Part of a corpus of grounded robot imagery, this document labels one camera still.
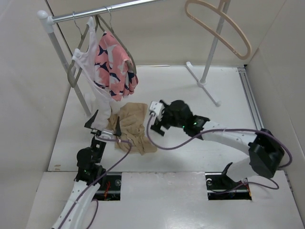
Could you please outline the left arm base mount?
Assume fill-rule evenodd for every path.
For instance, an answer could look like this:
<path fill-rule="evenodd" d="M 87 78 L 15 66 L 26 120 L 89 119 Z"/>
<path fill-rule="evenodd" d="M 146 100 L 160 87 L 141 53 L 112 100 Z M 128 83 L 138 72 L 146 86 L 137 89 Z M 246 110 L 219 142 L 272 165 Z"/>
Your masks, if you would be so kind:
<path fill-rule="evenodd" d="M 122 173 L 114 172 L 101 179 L 100 188 L 93 196 L 98 201 L 119 201 L 121 199 Z"/>

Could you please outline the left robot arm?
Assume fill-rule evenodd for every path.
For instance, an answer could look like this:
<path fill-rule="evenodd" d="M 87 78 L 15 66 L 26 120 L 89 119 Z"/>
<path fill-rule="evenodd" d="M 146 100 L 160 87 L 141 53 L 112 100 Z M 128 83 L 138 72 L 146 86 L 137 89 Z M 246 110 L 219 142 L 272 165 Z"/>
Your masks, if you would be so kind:
<path fill-rule="evenodd" d="M 53 224 L 53 229 L 80 229 L 86 211 L 95 193 L 106 185 L 104 169 L 101 162 L 107 141 L 114 141 L 114 136 L 121 136 L 120 119 L 117 118 L 115 129 L 97 130 L 92 127 L 97 112 L 84 127 L 91 129 L 93 138 L 89 147 L 77 153 L 78 172 L 74 179 L 71 194 L 61 214 Z"/>

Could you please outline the beige t shirt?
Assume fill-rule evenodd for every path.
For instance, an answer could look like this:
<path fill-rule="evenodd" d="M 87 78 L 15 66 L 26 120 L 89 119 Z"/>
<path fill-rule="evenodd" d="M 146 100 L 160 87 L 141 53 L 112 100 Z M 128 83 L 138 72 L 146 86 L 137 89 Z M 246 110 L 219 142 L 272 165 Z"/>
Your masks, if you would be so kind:
<path fill-rule="evenodd" d="M 132 154 L 145 155 L 155 153 L 157 147 L 151 144 L 145 136 L 144 120 L 146 117 L 148 105 L 143 103 L 127 103 L 120 108 L 119 112 L 111 113 L 108 119 L 108 129 L 115 130 L 117 122 L 120 123 L 122 141 L 132 143 Z"/>

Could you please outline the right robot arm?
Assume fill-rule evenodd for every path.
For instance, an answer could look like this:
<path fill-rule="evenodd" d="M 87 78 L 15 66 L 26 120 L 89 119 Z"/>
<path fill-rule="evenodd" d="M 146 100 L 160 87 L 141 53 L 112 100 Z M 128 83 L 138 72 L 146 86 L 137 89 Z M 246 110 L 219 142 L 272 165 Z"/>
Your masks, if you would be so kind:
<path fill-rule="evenodd" d="M 249 184 L 248 179 L 261 176 L 271 180 L 279 169 L 281 161 L 288 151 L 267 129 L 226 128 L 211 119 L 194 115 L 182 100 L 170 104 L 164 101 L 152 101 L 149 106 L 153 124 L 147 128 L 163 136 L 163 128 L 180 128 L 190 140 L 211 141 L 234 148 L 247 157 L 239 162 L 230 162 L 217 175 L 206 179 L 208 189 L 216 194 L 228 193 L 242 185 Z"/>

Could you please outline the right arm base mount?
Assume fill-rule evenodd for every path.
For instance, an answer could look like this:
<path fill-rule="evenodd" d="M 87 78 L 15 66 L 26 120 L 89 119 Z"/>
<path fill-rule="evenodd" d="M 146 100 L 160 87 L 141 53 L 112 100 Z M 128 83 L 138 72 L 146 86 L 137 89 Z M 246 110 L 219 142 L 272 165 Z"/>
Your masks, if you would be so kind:
<path fill-rule="evenodd" d="M 208 200 L 252 200 L 249 187 L 220 172 L 205 173 Z"/>

